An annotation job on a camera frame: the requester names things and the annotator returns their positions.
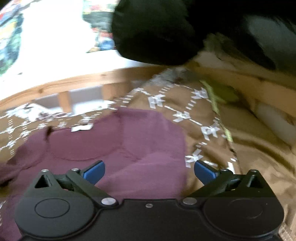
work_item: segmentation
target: maroon cloth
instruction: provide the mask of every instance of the maroon cloth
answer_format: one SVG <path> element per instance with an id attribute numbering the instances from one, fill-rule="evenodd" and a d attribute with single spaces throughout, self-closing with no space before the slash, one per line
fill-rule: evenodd
<path id="1" fill-rule="evenodd" d="M 32 135 L 9 164 L 0 166 L 0 183 L 10 182 L 1 236 L 20 238 L 13 219 L 15 206 L 42 169 L 63 174 L 101 159 L 105 176 L 96 184 L 118 200 L 180 198 L 186 185 L 182 129 L 161 113 L 120 108 L 97 120 L 91 130 L 47 130 Z"/>

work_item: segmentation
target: wooden slat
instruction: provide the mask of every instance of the wooden slat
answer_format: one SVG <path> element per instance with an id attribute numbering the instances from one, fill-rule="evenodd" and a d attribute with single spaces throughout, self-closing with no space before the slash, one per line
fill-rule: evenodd
<path id="1" fill-rule="evenodd" d="M 0 110 L 17 107 L 43 96 L 61 93 L 69 90 L 105 84 L 121 83 L 131 80 L 148 80 L 154 74 L 158 74 L 163 69 L 165 69 L 165 66 L 134 67 L 127 69 L 116 69 L 104 73 L 87 74 L 53 81 L 44 85 L 24 90 L 1 100 Z"/>
<path id="2" fill-rule="evenodd" d="M 220 83 L 232 86 L 241 92 L 246 99 L 258 100 L 296 117 L 296 91 L 293 89 L 229 70 L 204 67 L 193 67 L 192 70 Z"/>
<path id="3" fill-rule="evenodd" d="M 102 93 L 104 100 L 111 100 L 115 97 L 126 95 L 132 90 L 132 84 L 130 81 L 124 83 L 115 83 L 102 86 Z"/>
<path id="4" fill-rule="evenodd" d="M 59 105 L 63 112 L 72 113 L 72 103 L 70 93 L 68 91 L 61 92 L 58 94 Z"/>
<path id="5" fill-rule="evenodd" d="M 203 68 L 229 70 L 241 75 L 265 79 L 275 84 L 296 90 L 296 76 L 280 71 L 271 71 L 251 61 L 243 61 L 231 57 L 228 54 L 223 54 L 223 52 L 213 53 L 202 51 L 199 53 L 198 58 L 196 58 L 195 61 L 192 61 L 190 64 L 194 65 L 195 63 Z"/>

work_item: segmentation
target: metal screw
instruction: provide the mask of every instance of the metal screw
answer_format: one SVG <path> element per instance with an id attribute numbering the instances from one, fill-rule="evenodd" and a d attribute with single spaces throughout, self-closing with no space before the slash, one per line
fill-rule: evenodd
<path id="1" fill-rule="evenodd" d="M 116 203 L 116 200 L 112 197 L 106 197 L 106 198 L 103 198 L 101 202 L 104 205 L 113 205 Z"/>
<path id="2" fill-rule="evenodd" d="M 186 205 L 193 205 L 197 203 L 197 200 L 194 197 L 186 197 L 182 202 Z"/>
<path id="3" fill-rule="evenodd" d="M 147 204 L 145 205 L 145 207 L 151 208 L 151 207 L 153 207 L 153 204 L 152 204 L 152 203 L 147 203 Z"/>

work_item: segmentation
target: blue gripper pad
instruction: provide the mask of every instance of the blue gripper pad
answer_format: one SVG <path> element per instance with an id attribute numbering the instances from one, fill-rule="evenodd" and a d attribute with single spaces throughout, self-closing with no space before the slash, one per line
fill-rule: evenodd
<path id="1" fill-rule="evenodd" d="M 218 171 L 202 161 L 196 161 L 194 164 L 195 176 L 204 184 L 207 185 L 218 176 Z"/>
<path id="2" fill-rule="evenodd" d="M 99 162 L 83 172 L 83 178 L 95 185 L 105 174 L 105 163 Z"/>

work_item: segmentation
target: wooden bed frame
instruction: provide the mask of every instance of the wooden bed frame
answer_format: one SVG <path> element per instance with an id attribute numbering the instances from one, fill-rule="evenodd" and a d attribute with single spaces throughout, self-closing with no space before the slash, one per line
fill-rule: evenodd
<path id="1" fill-rule="evenodd" d="M 270 76 L 266 79 L 262 76 L 251 76 L 228 69 L 200 67 L 200 64 L 196 62 L 188 64 L 187 67 L 241 92 L 252 111 L 255 110 L 258 102 L 263 102 L 296 118 L 296 91 L 272 82 Z M 63 111 L 72 112 L 68 92 L 70 90 L 103 85 L 103 99 L 112 99 L 129 92 L 132 89 L 132 80 L 149 80 L 154 74 L 160 73 L 165 68 L 165 66 L 131 67 L 53 81 L 0 100 L 0 110 L 17 107 L 43 96 L 58 94 L 59 104 Z M 290 81 L 296 83 L 296 77 Z M 291 149 L 296 153 L 296 144 Z"/>

